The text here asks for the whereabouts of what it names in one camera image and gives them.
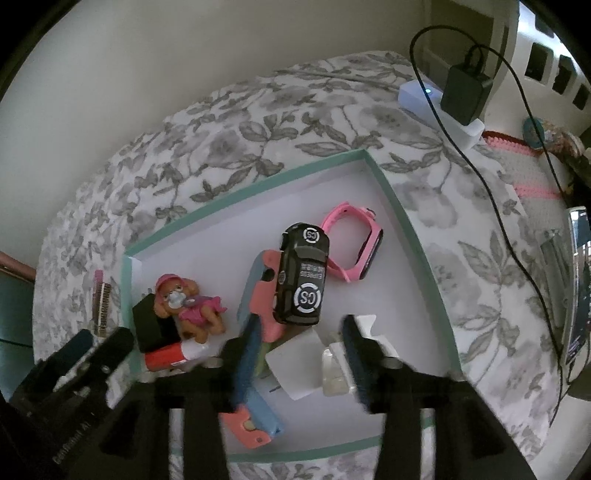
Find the watch face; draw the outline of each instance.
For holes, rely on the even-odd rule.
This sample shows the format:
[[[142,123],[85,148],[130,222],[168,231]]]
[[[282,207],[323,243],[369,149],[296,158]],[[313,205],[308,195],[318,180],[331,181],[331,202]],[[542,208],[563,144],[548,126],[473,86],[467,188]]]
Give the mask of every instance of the watch face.
[[[371,236],[371,233],[365,239],[365,243],[363,244],[363,247],[361,248],[361,250],[359,252],[359,256],[357,257],[357,260],[358,261],[359,261],[359,258],[361,257],[361,254],[363,253],[363,250],[365,249],[365,247],[367,245],[367,242],[368,242],[370,236]],[[360,280],[363,280],[365,278],[365,276],[367,275],[367,273],[369,271],[369,267],[371,267],[371,264],[374,261],[375,254],[378,252],[378,247],[382,243],[382,238],[383,237],[384,237],[384,231],[383,230],[380,230],[379,233],[378,233],[378,238],[375,241],[374,245],[372,246],[371,252],[369,253],[369,257],[367,259],[367,262],[363,266],[363,270],[361,271],[361,275],[359,276],[359,279]]]

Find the bed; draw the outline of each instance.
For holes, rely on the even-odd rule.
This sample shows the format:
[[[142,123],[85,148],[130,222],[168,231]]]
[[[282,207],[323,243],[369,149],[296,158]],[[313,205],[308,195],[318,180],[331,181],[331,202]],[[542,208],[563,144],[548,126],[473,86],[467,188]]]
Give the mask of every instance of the bed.
[[[510,260],[476,175],[440,134],[399,106],[398,89],[413,78],[408,60],[387,51],[300,64],[213,92],[125,145],[48,227],[35,284],[35,358],[48,357],[88,324],[95,269],[113,286],[109,323],[119,324],[126,247],[227,192],[364,148],[427,254],[464,374],[524,456],[535,458],[558,397],[557,360],[540,305]],[[499,149],[481,140],[468,156],[502,208],[515,251],[545,290],[535,238]],[[131,380],[126,366],[115,372],[111,403]],[[372,448],[230,469],[232,478],[247,480],[353,480],[371,477],[376,456]],[[173,466],[180,462],[172,456]]]

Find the black cable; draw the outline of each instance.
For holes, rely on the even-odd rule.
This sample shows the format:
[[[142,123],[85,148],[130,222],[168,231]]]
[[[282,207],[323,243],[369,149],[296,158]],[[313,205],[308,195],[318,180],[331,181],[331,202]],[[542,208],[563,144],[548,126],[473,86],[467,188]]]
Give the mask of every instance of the black cable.
[[[441,131],[446,136],[446,138],[449,141],[449,143],[451,143],[451,145],[456,149],[457,153],[464,159],[464,161],[466,162],[466,164],[468,164],[468,166],[474,171],[474,173],[476,174],[476,176],[478,176],[478,179],[480,180],[480,182],[482,182],[482,185],[485,188],[486,193],[487,193],[487,195],[488,195],[488,197],[489,197],[489,199],[490,199],[490,201],[492,203],[493,210],[495,211],[495,216],[496,216],[496,219],[497,219],[497,221],[499,223],[499,227],[501,228],[501,233],[502,233],[502,236],[503,236],[503,240],[505,241],[505,245],[507,247],[507,250],[511,254],[511,257],[513,258],[513,260],[515,261],[516,265],[519,267],[519,269],[521,270],[521,272],[525,275],[525,278],[527,278],[527,280],[530,282],[530,284],[532,285],[532,287],[535,290],[536,295],[540,299],[541,307],[542,307],[542,310],[544,312],[544,320],[546,322],[546,326],[548,327],[548,332],[550,334],[550,340],[552,342],[552,347],[554,349],[554,353],[556,354],[556,357],[557,357],[558,373],[560,374],[560,385],[559,385],[559,391],[558,391],[558,402],[556,403],[556,408],[554,409],[554,414],[552,416],[552,419],[550,420],[550,425],[552,425],[554,419],[556,418],[556,414],[558,413],[558,408],[560,407],[560,401],[562,400],[562,390],[563,390],[562,383],[564,381],[564,374],[563,374],[562,365],[560,365],[560,357],[561,357],[560,354],[561,354],[561,352],[560,352],[560,348],[558,347],[558,342],[556,341],[556,337],[554,336],[554,332],[552,330],[552,323],[550,322],[550,314],[548,312],[548,307],[546,306],[546,303],[544,301],[544,297],[542,296],[542,292],[540,291],[540,288],[538,287],[538,285],[536,285],[536,283],[535,283],[534,279],[532,278],[532,276],[530,275],[530,273],[527,271],[527,269],[524,267],[524,265],[521,263],[521,261],[517,257],[517,254],[515,253],[515,250],[513,250],[513,247],[511,245],[511,240],[509,239],[509,236],[507,235],[507,232],[505,230],[505,225],[503,224],[503,221],[502,221],[502,218],[501,218],[501,213],[499,212],[499,207],[497,207],[496,201],[495,201],[495,199],[494,199],[494,197],[492,195],[491,188],[486,183],[486,180],[484,179],[484,177],[482,176],[482,174],[480,173],[480,171],[475,167],[475,165],[470,161],[470,159],[466,156],[466,154],[453,141],[453,138],[451,138],[450,134],[447,132],[447,130],[443,126],[443,123],[442,123],[441,119],[439,118],[439,115],[437,114],[437,111],[435,110],[435,107],[433,105],[433,102],[431,101],[431,98],[429,97],[429,95],[426,92],[425,84],[424,84],[424,82],[423,82],[423,80],[421,78],[421,74],[418,71],[417,62],[415,61],[415,58],[414,58],[414,47],[415,47],[415,45],[417,43],[417,40],[423,34],[425,34],[428,31],[431,31],[431,30],[452,30],[452,31],[456,31],[456,32],[461,33],[462,35],[468,37],[469,39],[471,39],[474,42],[474,45],[479,46],[479,47],[486,47],[487,50],[492,51],[493,53],[495,53],[505,63],[505,65],[507,65],[509,67],[510,71],[513,73],[513,75],[515,77],[515,80],[517,81],[517,84],[519,86],[519,91],[520,91],[520,93],[522,93],[522,98],[523,98],[524,104],[526,105],[527,112],[528,112],[530,118],[532,119],[532,121],[534,122],[534,124],[535,124],[535,120],[534,120],[534,118],[533,118],[533,116],[531,114],[530,107],[527,104],[527,100],[525,98],[525,94],[523,93],[523,88],[521,87],[521,84],[519,82],[519,78],[517,77],[517,74],[515,74],[515,71],[513,70],[513,68],[511,68],[511,65],[509,65],[509,63],[497,51],[493,50],[490,47],[487,47],[487,46],[483,46],[483,45],[478,44],[478,42],[475,42],[474,39],[468,33],[464,32],[460,28],[450,27],[448,25],[431,25],[430,27],[425,27],[422,30],[420,30],[419,32],[417,32],[416,35],[411,40],[410,46],[409,46],[410,62],[411,62],[411,65],[413,66],[414,74],[417,76],[417,80],[418,80],[419,84],[421,85],[421,88],[423,89],[423,93],[425,95],[425,98],[427,99],[427,103],[429,104],[429,107],[431,108],[431,111],[432,111],[433,115],[435,116],[435,119],[437,120],[437,123],[439,124],[439,127],[440,127]]]
[[[7,343],[9,345],[16,345],[16,346],[24,346],[26,348],[33,348],[32,345],[27,345],[26,343],[13,342],[12,340],[5,340],[3,338],[0,338],[0,343]]]
[[[525,109],[527,110],[527,114],[530,116],[530,119],[531,119],[532,124],[534,126],[535,134],[538,137],[538,140],[540,141],[540,143],[542,144],[542,149],[544,150],[546,160],[548,161],[548,165],[550,166],[550,171],[552,172],[552,176],[554,177],[554,181],[556,182],[556,186],[558,187],[558,191],[560,192],[560,196],[562,197],[562,201],[564,202],[565,205],[568,206],[569,202],[567,201],[566,194],[564,193],[564,190],[560,186],[560,182],[558,181],[558,177],[556,176],[556,172],[554,171],[554,166],[552,165],[552,162],[550,161],[550,154],[548,153],[548,149],[546,148],[545,140],[542,137],[543,132],[540,132],[540,130],[538,129],[538,126],[535,123],[534,115],[531,113],[530,104],[527,102],[527,99],[525,98],[525,92],[523,91],[523,86],[521,85],[521,82],[519,81],[519,77],[517,76],[515,70],[513,69],[511,64],[506,60],[506,58],[503,55],[501,55],[499,52],[497,52],[494,48],[490,48],[487,45],[477,44],[477,45],[471,46],[470,50],[468,51],[466,56],[471,55],[471,52],[474,52],[474,49],[476,49],[476,48],[478,48],[480,51],[482,51],[482,49],[484,48],[484,49],[494,53],[497,57],[499,57],[500,61],[503,62],[503,64],[505,64],[505,66],[509,69],[509,71],[513,75],[513,78],[515,79],[515,83],[517,84],[517,88],[519,89],[519,93],[521,94],[521,99],[523,100],[523,104],[525,105]]]

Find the toy car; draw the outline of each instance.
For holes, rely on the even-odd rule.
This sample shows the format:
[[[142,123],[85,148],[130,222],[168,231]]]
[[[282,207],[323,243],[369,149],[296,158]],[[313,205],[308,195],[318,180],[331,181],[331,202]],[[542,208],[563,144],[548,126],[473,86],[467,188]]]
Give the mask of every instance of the toy car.
[[[319,322],[329,244],[323,230],[308,223],[296,223],[283,233],[273,310],[279,323]]]

